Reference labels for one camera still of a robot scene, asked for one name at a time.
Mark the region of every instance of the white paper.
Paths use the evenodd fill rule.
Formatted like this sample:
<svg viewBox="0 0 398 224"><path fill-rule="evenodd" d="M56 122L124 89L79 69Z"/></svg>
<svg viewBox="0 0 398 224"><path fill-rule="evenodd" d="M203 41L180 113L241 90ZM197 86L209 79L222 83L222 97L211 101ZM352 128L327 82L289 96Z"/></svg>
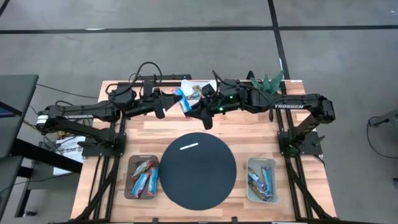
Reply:
<svg viewBox="0 0 398 224"><path fill-rule="evenodd" d="M74 161L83 163L83 156L81 156L83 147L79 146L77 143L85 140L86 137L84 136L67 137L65 139L57 140L56 143L61 144L61 146L58 147L57 154L61 154L63 156L68 157L69 159L73 159ZM62 175L69 173L70 171L54 167L53 175Z"/></svg>

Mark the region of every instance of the black mount plate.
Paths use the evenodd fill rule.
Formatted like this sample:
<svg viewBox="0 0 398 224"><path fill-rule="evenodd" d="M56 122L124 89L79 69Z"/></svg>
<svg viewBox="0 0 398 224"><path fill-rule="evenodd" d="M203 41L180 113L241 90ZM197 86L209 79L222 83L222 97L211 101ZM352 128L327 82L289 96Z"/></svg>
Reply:
<svg viewBox="0 0 398 224"><path fill-rule="evenodd" d="M318 133L311 131L305 136L304 144L300 148L301 155L322 155L322 148L320 144L314 144L319 140ZM279 149L281 154L286 154L289 151L289 138L286 131L278 133Z"/></svg>
<svg viewBox="0 0 398 224"><path fill-rule="evenodd" d="M92 146L83 146L82 156L122 156L124 154L124 148L126 147L126 133L123 133L118 139L117 147L109 148L103 147L96 144L96 141L92 138L86 138L84 144L92 143Z"/></svg>

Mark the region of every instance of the wooden table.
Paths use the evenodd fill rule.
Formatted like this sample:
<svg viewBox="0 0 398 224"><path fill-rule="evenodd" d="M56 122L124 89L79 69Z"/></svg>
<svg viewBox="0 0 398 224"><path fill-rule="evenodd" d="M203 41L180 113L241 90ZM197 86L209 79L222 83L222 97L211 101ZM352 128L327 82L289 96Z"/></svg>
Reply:
<svg viewBox="0 0 398 224"><path fill-rule="evenodd" d="M104 89L115 81L104 81L99 94L99 100L107 100ZM301 81L286 80L287 93L301 95L305 93ZM171 87L161 87L170 93ZM294 124L300 124L308 111L292 110ZM95 121L94 127L106 128L109 123ZM251 114L247 111L232 111L226 115L216 115L213 118L213 128L204 130L202 122L194 118L184 117L179 104L166 112L165 119L157 119L154 113L147 116L136 116L126 123L127 145L121 157L116 192L114 196L112 222L151 222L152 218L159 218L160 222L229 222L231 217L238 217L239 221L293 221L294 212L290 196L289 183L284 158L279 153L276 133L278 124L268 120L268 112ZM228 198L215 208L204 211L187 210L172 202L164 194L160 182L156 198L152 200L128 200L124 198L127 163L133 155L155 155L162 157L167 146L177 137L192 133L206 132L222 139L231 149L236 159L237 176L234 189ZM279 202L256 203L246 198L245 179L246 162L250 157L273 158L277 161L276 178ZM80 181L76 192L71 218L77 217L88 204L91 183L94 176L97 157L89 157L84 161ZM335 208L331 199L330 189L323 164L313 156L302 156L303 169L307 179L309 191L325 209L335 216ZM101 165L97 175L94 192L98 187ZM302 194L298 188L301 216L305 216ZM104 217L108 192L105 192L101 204L100 218Z"/></svg>

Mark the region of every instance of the table leg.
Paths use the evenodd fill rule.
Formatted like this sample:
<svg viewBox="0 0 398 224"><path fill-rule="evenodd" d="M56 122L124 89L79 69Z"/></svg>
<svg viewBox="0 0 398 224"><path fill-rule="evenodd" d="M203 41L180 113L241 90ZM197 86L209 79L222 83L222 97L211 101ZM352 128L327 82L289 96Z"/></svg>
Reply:
<svg viewBox="0 0 398 224"><path fill-rule="evenodd" d="M83 166L83 164L74 161L73 159L50 152L20 139L16 139L14 141L11 154L18 154L25 158L44 162L50 166L58 167L78 174L81 172L81 167Z"/></svg>

